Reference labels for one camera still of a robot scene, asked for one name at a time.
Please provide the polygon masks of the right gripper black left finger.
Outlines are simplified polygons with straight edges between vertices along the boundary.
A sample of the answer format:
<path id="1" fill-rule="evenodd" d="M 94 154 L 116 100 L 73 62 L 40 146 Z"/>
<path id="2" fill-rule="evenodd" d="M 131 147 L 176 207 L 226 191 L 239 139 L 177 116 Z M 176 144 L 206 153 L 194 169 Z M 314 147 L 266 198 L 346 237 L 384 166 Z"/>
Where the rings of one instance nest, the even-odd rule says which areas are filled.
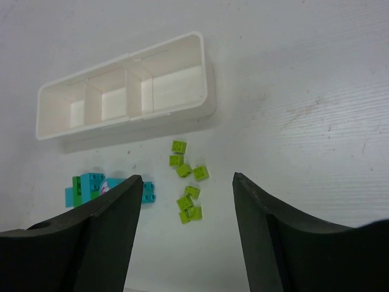
<path id="1" fill-rule="evenodd" d="M 133 175 L 61 215 L 2 232 L 1 291 L 123 291 L 142 192 Z"/>

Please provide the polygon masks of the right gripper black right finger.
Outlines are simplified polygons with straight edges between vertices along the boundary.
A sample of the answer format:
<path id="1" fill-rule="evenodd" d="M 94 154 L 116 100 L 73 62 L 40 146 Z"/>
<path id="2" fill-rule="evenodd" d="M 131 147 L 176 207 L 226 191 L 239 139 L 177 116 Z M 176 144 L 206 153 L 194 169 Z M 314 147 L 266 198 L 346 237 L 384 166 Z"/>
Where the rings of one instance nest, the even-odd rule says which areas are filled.
<path id="1" fill-rule="evenodd" d="M 233 196 L 251 291 L 387 291 L 388 221 L 357 228 L 309 215 L 242 173 Z"/>

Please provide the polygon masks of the teal and green lego figure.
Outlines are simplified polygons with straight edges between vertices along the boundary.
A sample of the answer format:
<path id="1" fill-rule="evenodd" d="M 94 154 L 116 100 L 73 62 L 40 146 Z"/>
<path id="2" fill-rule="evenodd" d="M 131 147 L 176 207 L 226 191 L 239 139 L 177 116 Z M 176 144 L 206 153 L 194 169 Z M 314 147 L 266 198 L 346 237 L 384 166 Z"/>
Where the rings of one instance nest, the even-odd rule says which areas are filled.
<path id="1" fill-rule="evenodd" d="M 124 182 L 125 178 L 108 177 L 104 173 L 84 173 L 72 177 L 72 185 L 65 188 L 65 208 L 81 206 Z"/>

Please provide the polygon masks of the lime lego brick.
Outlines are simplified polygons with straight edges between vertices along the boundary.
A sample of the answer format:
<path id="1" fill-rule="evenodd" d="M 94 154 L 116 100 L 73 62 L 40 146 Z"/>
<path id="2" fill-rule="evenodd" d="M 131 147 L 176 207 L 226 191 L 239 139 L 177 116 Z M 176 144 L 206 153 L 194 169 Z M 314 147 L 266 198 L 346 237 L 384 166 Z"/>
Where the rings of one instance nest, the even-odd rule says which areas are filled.
<path id="1" fill-rule="evenodd" d="M 205 165 L 199 165 L 193 169 L 194 179 L 196 181 L 202 181 L 209 178 L 209 173 Z"/>
<path id="2" fill-rule="evenodd" d="M 184 190 L 185 195 L 191 196 L 194 200 L 199 198 L 201 190 L 194 186 L 186 186 Z"/>
<path id="3" fill-rule="evenodd" d="M 177 201 L 180 211 L 187 210 L 194 206 L 193 200 L 190 195 L 184 195 L 180 197 Z"/>
<path id="4" fill-rule="evenodd" d="M 176 169 L 176 173 L 180 178 L 186 178 L 192 173 L 192 168 L 189 164 L 182 164 Z"/>
<path id="5" fill-rule="evenodd" d="M 169 166 L 170 167 L 179 167 L 184 163 L 183 155 L 170 155 L 169 157 Z"/>
<path id="6" fill-rule="evenodd" d="M 179 217 L 182 224 L 187 224 L 191 221 L 198 221 L 202 219 L 201 206 L 189 207 L 188 209 L 179 212 Z"/>
<path id="7" fill-rule="evenodd" d="M 171 151 L 184 155 L 187 149 L 187 143 L 185 141 L 174 140 L 172 143 Z"/>

